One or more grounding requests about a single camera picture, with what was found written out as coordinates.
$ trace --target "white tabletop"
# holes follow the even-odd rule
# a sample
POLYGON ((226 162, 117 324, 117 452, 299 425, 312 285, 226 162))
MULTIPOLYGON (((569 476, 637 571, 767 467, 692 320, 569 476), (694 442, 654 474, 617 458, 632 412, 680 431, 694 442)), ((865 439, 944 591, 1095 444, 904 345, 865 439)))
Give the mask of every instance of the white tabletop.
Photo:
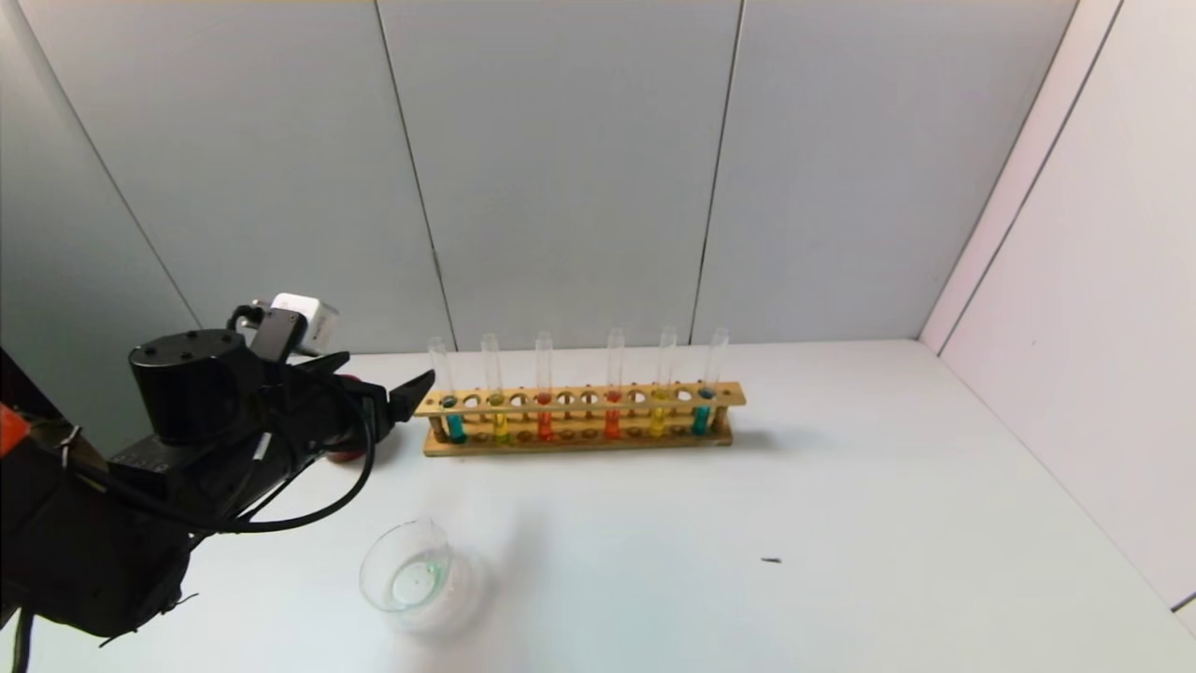
MULTIPOLYGON (((676 378, 697 379, 701 350, 681 351, 676 378)), ((505 384, 531 385, 531 354, 504 357, 505 384)), ((652 351, 628 357, 649 379, 652 351)), ((453 363, 481 384, 477 354, 453 363)), ((346 372, 395 386, 426 366, 346 372)), ((604 372, 602 351, 556 354, 557 384, 604 372)), ((199 598, 140 634, 97 650, 38 620, 31 671, 1196 671, 1196 640, 923 347, 732 347, 724 379, 748 406, 720 449, 427 459, 416 421, 336 516, 205 543, 199 598), (391 632, 358 593, 366 550, 415 516, 495 579, 453 642, 391 632)), ((313 466, 262 519, 356 470, 313 466)))

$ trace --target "test tube rack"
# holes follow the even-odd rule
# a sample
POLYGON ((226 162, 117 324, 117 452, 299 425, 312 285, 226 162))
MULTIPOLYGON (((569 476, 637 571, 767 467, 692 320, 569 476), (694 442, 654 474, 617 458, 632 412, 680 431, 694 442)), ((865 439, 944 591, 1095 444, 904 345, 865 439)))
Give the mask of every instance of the test tube rack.
POLYGON ((697 394, 701 383, 677 383, 665 387, 666 397, 652 396, 654 386, 622 386, 620 402, 611 403, 606 387, 580 386, 553 388, 553 402, 536 404, 536 391, 506 388, 504 404, 490 405, 486 391, 433 391, 420 404, 415 416, 428 420, 432 428, 423 442, 427 457, 469 457, 499 454, 542 454, 563 452, 600 452, 614 449, 652 449, 666 447, 728 447, 733 441, 727 409, 748 404, 743 388, 736 383, 720 383, 714 398, 697 394), (446 396, 459 403, 444 409, 446 396), (703 435, 692 433, 695 410, 712 408, 710 424, 703 435), (649 433, 652 410, 664 410, 664 434, 649 433), (620 436, 604 434, 606 412, 620 412, 620 436), (541 440, 536 434, 537 415, 553 415, 553 439, 541 440), (509 442, 496 442, 493 435, 493 415, 507 415, 509 442), (445 430, 446 416, 460 416, 466 439, 463 443, 450 441, 445 430))

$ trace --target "orange liquid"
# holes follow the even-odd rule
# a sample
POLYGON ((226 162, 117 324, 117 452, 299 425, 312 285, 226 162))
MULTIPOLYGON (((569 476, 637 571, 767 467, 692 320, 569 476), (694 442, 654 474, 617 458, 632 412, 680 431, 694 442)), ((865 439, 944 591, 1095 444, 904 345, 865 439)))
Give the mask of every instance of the orange liquid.
MULTIPOLYGON (((618 391, 608 391, 606 402, 617 403, 623 398, 623 394, 618 391)), ((608 440, 618 440, 618 410, 610 410, 606 412, 606 430, 605 435, 608 440)))
MULTIPOLYGON (((536 396, 536 402, 538 404, 542 404, 542 405, 551 404, 553 403, 553 396, 549 396, 548 393, 541 393, 541 394, 536 396)), ((553 415, 551 414, 549 414, 549 412, 541 412, 538 415, 537 435, 539 435, 539 441, 541 442, 551 442, 553 441, 553 415)))

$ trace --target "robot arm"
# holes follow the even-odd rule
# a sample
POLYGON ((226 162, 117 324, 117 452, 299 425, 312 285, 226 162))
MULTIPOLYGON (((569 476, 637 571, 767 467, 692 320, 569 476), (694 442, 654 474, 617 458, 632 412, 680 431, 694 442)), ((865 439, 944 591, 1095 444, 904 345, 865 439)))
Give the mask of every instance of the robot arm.
POLYGON ((206 537, 295 528, 347 504, 376 443, 410 420, 434 375, 388 393, 336 375, 348 354, 286 365, 327 341, 329 308, 311 301, 239 307, 234 319, 257 328, 250 345, 231 324, 135 349, 129 365, 154 434, 106 461, 77 429, 33 424, 20 435, 6 418, 4 604, 22 606, 23 618, 120 636, 178 604, 190 552, 206 537), (323 319, 317 339, 312 318, 323 319), (365 454, 344 497, 307 516, 250 521, 328 452, 365 454))

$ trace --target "empty test tube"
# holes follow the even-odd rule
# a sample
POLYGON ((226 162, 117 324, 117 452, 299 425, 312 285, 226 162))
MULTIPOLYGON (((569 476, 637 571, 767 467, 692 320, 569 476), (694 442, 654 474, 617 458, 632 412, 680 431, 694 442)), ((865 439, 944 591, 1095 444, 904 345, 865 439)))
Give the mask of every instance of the empty test tube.
MULTIPOLYGON (((453 409, 457 406, 457 398, 452 394, 456 388, 452 385, 452 371, 448 368, 448 354, 445 353, 444 339, 439 336, 428 339, 428 355, 432 357, 432 369, 437 373, 437 386, 445 392, 440 398, 440 408, 453 409)), ((464 445, 466 436, 460 415, 454 414, 445 420, 448 422, 448 440, 454 445, 464 445)))
MULTIPOLYGON (((553 403, 553 335, 549 331, 541 331, 536 336, 536 403, 553 403)), ((551 412, 542 411, 537 418, 539 441, 553 441, 551 412)))
MULTIPOLYGON (((657 383, 652 387, 652 397, 655 400, 669 399, 669 383, 672 379, 672 357, 677 347, 677 330, 665 326, 660 332, 660 350, 657 354, 657 383)), ((664 438, 665 435, 665 410, 653 409, 652 421, 648 424, 648 435, 652 438, 664 438)))
MULTIPOLYGON (((710 348, 706 351, 706 375, 702 378, 702 387, 697 390, 697 396, 704 400, 713 400, 716 396, 715 388, 719 385, 719 377, 722 371, 722 359, 726 357, 727 344, 730 342, 731 334, 727 332, 726 328, 720 326, 714 330, 710 348)), ((709 420, 710 408, 695 409, 694 435, 706 435, 709 420)))
MULTIPOLYGON (((502 369, 499 367, 499 338, 494 332, 482 335, 482 356, 486 359, 486 387, 490 391, 487 402, 499 406, 507 402, 502 394, 502 369)), ((507 415, 494 415, 494 441, 501 445, 511 443, 511 430, 507 428, 507 415)))
MULTIPOLYGON (((623 330, 614 328, 606 338, 606 402, 623 399, 623 330)), ((618 440, 618 410, 606 411, 608 440, 618 440)))

